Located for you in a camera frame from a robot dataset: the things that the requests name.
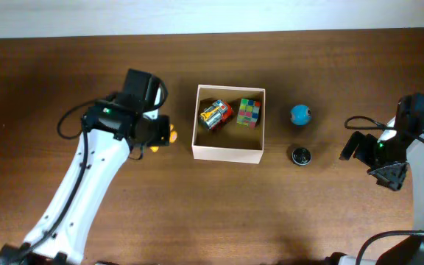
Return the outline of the pink cardboard box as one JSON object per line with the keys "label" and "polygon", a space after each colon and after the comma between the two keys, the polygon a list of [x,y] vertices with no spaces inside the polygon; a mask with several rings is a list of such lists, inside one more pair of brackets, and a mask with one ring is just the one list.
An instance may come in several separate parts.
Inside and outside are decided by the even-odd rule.
{"label": "pink cardboard box", "polygon": [[[199,114],[219,99],[232,107],[233,115],[215,130],[208,130],[199,122]],[[261,102],[261,110],[255,128],[237,123],[241,99]],[[263,88],[199,85],[191,140],[194,158],[236,163],[260,163],[264,153],[265,109],[266,91]]]}

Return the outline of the multicolour puzzle cube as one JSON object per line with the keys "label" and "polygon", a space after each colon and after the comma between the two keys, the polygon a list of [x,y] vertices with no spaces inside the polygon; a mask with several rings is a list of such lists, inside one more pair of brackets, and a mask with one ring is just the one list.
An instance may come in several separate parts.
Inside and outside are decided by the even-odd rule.
{"label": "multicolour puzzle cube", "polygon": [[260,110],[261,102],[251,99],[241,99],[237,115],[237,123],[249,128],[255,128],[258,123]]}

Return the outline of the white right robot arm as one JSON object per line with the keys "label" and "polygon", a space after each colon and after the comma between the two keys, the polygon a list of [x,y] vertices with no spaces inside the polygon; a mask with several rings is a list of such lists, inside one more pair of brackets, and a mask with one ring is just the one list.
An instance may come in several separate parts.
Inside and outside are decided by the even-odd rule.
{"label": "white right robot arm", "polygon": [[[412,175],[414,225],[410,230],[382,232],[367,239],[357,256],[335,252],[325,264],[424,264],[424,111],[400,110],[388,124],[373,121],[369,127],[354,127],[340,158],[359,159],[369,166],[377,184],[392,191],[401,189],[408,172]],[[364,258],[375,241],[392,236],[404,240],[374,261]]]}

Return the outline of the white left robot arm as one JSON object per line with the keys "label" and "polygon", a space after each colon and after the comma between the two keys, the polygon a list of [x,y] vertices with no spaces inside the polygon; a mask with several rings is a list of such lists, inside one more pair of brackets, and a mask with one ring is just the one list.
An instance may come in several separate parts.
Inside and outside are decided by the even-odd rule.
{"label": "white left robot arm", "polygon": [[4,245],[0,264],[81,264],[94,217],[134,149],[167,146],[169,117],[153,102],[109,96],[83,103],[79,143],[48,208],[20,247]]}

